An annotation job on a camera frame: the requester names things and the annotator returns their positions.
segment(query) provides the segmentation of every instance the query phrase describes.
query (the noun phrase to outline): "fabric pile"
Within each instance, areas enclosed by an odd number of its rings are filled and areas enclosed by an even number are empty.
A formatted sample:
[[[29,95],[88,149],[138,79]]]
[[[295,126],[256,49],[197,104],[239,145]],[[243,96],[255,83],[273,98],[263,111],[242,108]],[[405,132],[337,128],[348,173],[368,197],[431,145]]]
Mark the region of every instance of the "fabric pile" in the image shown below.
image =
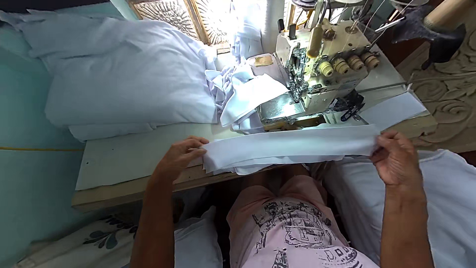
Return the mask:
[[[211,82],[209,90],[221,125],[247,134],[264,131],[255,108],[288,92],[267,74],[255,76],[246,63],[225,67],[221,72],[206,70],[205,75]]]
[[[223,267],[215,212],[212,206],[200,218],[175,225],[175,268]],[[109,215],[58,241],[42,242],[13,268],[128,268],[136,232],[137,225]]]
[[[256,1],[231,1],[230,16],[232,32],[229,43],[231,54],[237,63],[263,53],[261,45],[261,24],[266,10]]]
[[[474,267],[476,168],[448,150],[418,151],[418,157],[435,267]],[[326,173],[324,185],[335,198],[353,247],[378,264],[385,184],[372,161],[345,157]]]
[[[162,21],[29,12],[0,11],[0,19],[53,76],[45,107],[53,125],[84,141],[217,122],[204,74],[216,50]]]
[[[371,155],[380,131],[374,125],[309,128],[245,135],[203,146],[207,173],[248,175],[273,164],[341,160],[345,155]]]

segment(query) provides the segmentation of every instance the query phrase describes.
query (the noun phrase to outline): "wooden panel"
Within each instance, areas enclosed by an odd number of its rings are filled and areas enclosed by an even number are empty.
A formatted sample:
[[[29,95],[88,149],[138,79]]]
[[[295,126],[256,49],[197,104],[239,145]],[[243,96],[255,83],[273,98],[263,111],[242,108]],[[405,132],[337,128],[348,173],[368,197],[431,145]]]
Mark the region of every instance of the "wooden panel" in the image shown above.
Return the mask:
[[[198,40],[197,29],[183,0],[159,0],[132,4],[143,18],[167,22]]]

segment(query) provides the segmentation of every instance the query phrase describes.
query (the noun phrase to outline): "machine knob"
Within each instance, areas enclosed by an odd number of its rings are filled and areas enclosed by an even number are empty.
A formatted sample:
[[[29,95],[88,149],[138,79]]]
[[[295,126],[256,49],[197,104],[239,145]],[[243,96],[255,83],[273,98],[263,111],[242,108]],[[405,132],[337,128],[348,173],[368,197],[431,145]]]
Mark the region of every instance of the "machine knob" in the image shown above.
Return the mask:
[[[332,73],[334,72],[334,69],[332,69],[332,66],[330,65],[329,62],[321,62],[319,64],[319,71],[321,72],[321,74],[323,74],[324,76],[326,77],[329,77],[332,75]]]
[[[370,52],[364,53],[360,58],[369,70],[376,68],[380,64],[380,61]]]
[[[334,61],[334,69],[340,74],[346,74],[349,72],[350,67],[344,59],[338,58]]]
[[[347,63],[356,72],[360,71],[364,67],[364,63],[356,55],[350,56],[347,59]]]

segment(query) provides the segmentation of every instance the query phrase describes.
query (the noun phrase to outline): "light blue fabric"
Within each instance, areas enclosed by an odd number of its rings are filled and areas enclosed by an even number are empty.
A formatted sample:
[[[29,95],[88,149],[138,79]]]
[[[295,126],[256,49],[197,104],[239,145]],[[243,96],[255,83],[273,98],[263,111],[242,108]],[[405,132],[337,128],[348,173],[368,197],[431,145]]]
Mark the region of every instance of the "light blue fabric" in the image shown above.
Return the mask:
[[[215,69],[212,48],[162,21],[30,13],[0,11],[0,19],[24,34],[30,56],[54,76],[45,114],[58,127],[81,126],[76,138],[217,122],[204,75]]]

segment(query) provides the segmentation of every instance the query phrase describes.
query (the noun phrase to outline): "window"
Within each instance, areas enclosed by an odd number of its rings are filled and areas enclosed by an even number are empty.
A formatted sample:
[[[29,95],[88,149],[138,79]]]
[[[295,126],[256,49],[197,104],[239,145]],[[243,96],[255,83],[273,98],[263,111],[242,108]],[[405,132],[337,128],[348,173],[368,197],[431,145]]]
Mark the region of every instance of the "window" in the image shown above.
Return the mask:
[[[186,35],[217,47],[218,53],[228,52],[227,27],[230,0],[128,0],[139,18],[160,20],[175,26]],[[307,12],[285,0],[285,27],[303,23]]]

